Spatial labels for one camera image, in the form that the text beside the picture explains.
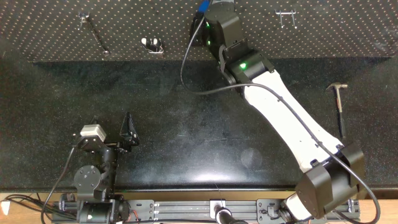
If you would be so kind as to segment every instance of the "black table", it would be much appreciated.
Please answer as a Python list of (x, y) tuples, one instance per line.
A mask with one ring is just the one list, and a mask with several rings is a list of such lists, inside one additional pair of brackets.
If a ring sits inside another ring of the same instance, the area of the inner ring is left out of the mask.
[[(341, 91), (348, 139), (366, 161), (374, 189), (398, 186), (398, 60), (271, 60), (303, 107), (338, 136), (333, 82)], [(193, 89), (222, 85), (214, 61), (187, 63)], [(236, 91), (187, 93), (178, 61), (31, 64), (7, 53), (0, 61), (0, 191), (48, 191), (73, 142), (93, 115), (118, 139), (125, 112), (141, 144), (119, 159), (118, 190), (289, 190), (301, 171), (268, 121)], [(74, 191), (76, 170), (93, 156), (77, 152), (58, 190)]]

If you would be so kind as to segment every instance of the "perforated board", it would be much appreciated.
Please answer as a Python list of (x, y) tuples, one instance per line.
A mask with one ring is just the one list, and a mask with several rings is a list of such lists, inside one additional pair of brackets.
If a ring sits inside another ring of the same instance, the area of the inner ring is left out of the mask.
[[(0, 2), (1, 37), (29, 61), (181, 60), (192, 18), (201, 1), (58, 0)], [(269, 58), (385, 57), (398, 51), (396, 0), (235, 1), (243, 31), (253, 47)], [(289, 15), (296, 10), (295, 29)], [(104, 56), (89, 28), (78, 30), (79, 12), (89, 12), (111, 55)], [(141, 46), (157, 37), (164, 57)], [(190, 60), (210, 60), (194, 47)]]

